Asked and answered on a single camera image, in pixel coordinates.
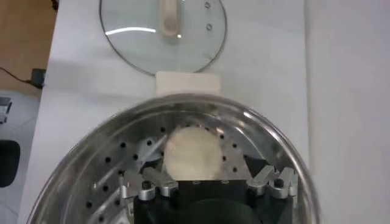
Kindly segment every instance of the gray floor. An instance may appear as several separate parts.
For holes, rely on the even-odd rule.
[[[0,223],[14,224],[18,219],[39,100],[13,91],[0,90],[0,96],[11,97],[13,103],[7,122],[0,124],[0,139],[14,140],[21,149],[15,180],[10,186],[0,188]]]

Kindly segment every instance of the glass lid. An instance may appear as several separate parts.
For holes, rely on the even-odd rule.
[[[200,71],[226,35],[220,0],[101,0],[100,14],[114,50],[147,74]]]

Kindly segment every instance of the white table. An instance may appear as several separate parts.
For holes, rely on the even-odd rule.
[[[269,118],[308,163],[303,0],[223,0],[229,32],[205,72],[221,75],[222,95]],[[109,45],[98,0],[61,0],[18,223],[25,223],[60,160],[115,113],[153,97],[155,78]]]

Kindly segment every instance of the dough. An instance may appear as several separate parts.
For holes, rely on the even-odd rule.
[[[166,143],[164,166],[175,180],[214,180],[222,169],[218,138],[199,127],[177,131]]]

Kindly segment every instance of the black chair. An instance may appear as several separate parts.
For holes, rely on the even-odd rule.
[[[20,146],[11,140],[0,140],[0,187],[12,184],[18,171]]]

